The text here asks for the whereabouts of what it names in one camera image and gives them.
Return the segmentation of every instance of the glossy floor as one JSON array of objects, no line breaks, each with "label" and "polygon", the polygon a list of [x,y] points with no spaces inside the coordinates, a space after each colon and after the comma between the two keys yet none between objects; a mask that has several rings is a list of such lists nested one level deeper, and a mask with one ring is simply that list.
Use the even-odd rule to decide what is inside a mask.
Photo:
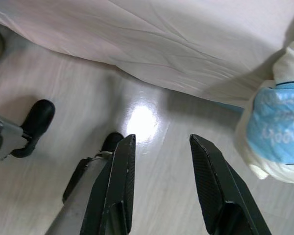
[{"label": "glossy floor", "polygon": [[239,114],[143,83],[113,66],[58,54],[3,30],[0,115],[22,123],[40,98],[55,119],[28,158],[0,162],[0,235],[42,235],[81,158],[112,131],[137,135],[132,235],[205,235],[188,138],[215,143],[246,181],[272,234],[294,234],[294,185],[259,181],[233,147]]}]

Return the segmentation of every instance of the white floor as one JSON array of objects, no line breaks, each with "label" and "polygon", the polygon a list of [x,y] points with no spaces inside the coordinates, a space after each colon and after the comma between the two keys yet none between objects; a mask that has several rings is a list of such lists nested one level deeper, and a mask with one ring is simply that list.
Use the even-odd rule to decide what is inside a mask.
[{"label": "white floor", "polygon": [[43,235],[81,158],[112,131],[137,135],[132,235],[205,235],[188,138],[215,143],[251,189],[273,235],[294,235],[294,185],[259,181],[233,147],[239,114],[143,83],[117,68],[58,54],[3,30],[0,115],[21,124],[47,98],[55,119],[28,158],[0,162],[0,235]]}]

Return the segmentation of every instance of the white sheet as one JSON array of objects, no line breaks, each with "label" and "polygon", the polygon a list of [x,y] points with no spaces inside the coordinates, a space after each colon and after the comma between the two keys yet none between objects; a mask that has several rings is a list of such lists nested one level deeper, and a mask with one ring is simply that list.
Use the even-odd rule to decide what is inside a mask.
[{"label": "white sheet", "polygon": [[148,83],[244,106],[294,38],[294,0],[0,0],[0,24]]}]

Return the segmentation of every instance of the blue label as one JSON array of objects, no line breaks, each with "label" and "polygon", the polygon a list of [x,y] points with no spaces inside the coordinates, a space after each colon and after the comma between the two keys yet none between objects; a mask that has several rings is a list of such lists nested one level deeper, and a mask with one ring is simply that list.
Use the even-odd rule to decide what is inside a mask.
[{"label": "blue label", "polygon": [[262,88],[246,133],[250,147],[261,157],[294,164],[294,87]]}]

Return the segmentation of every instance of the white cloth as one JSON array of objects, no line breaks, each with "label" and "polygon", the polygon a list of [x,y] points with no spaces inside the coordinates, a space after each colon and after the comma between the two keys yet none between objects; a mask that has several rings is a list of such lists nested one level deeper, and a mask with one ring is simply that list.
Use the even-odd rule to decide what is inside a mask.
[{"label": "white cloth", "polygon": [[[275,80],[265,81],[260,86],[259,90],[264,87],[269,87],[272,88],[273,90],[271,91],[274,92],[274,89],[278,88],[279,86],[281,87],[281,83],[284,83],[284,86],[294,86],[294,42],[292,42],[289,47],[287,47],[285,54],[275,63],[273,67],[273,73]],[[272,132],[278,130],[280,133],[289,134],[290,131],[294,130],[294,92],[292,92],[292,90],[294,89],[289,87],[287,90],[284,90],[284,94],[281,95],[281,93],[277,93],[276,97],[271,96],[272,100],[266,99],[268,102],[271,102],[272,104],[276,102],[278,105],[267,104],[267,108],[269,108],[270,111],[263,112],[262,116],[257,116],[256,120],[258,120],[259,123],[256,125],[257,128],[261,129],[263,127],[263,123],[261,123],[263,120],[261,120],[261,118],[268,119],[272,117],[271,115],[273,111],[273,113],[280,115],[280,117],[276,119],[278,121],[275,121],[275,118],[272,118],[271,122],[270,120],[266,121],[270,122],[268,125],[271,125],[270,128]],[[241,120],[237,125],[235,133],[236,148],[246,164],[259,179],[265,179],[267,176],[271,175],[277,180],[287,183],[294,183],[294,164],[284,164],[279,162],[282,158],[284,158],[284,161],[287,161],[288,157],[290,158],[289,160],[294,158],[294,145],[292,145],[292,147],[288,147],[288,144],[290,144],[290,138],[288,138],[287,145],[281,141],[274,143],[274,150],[276,151],[273,152],[275,152],[276,155],[273,156],[273,160],[275,158],[275,161],[269,160],[269,157],[266,156],[269,154],[269,152],[263,151],[264,149],[268,148],[268,146],[264,146],[268,144],[265,142],[265,139],[260,140],[260,142],[263,142],[263,148],[261,148],[261,146],[256,148],[255,145],[253,147],[252,142],[248,139],[248,123],[251,121],[251,116],[253,115],[253,112],[255,112],[257,108],[256,106],[260,105],[260,102],[256,102],[255,99],[258,91],[249,100]],[[258,133],[259,138],[264,137],[261,131],[258,131]]]},{"label": "white cloth", "polygon": [[244,106],[294,36],[294,0],[0,0],[0,24],[145,82]]}]

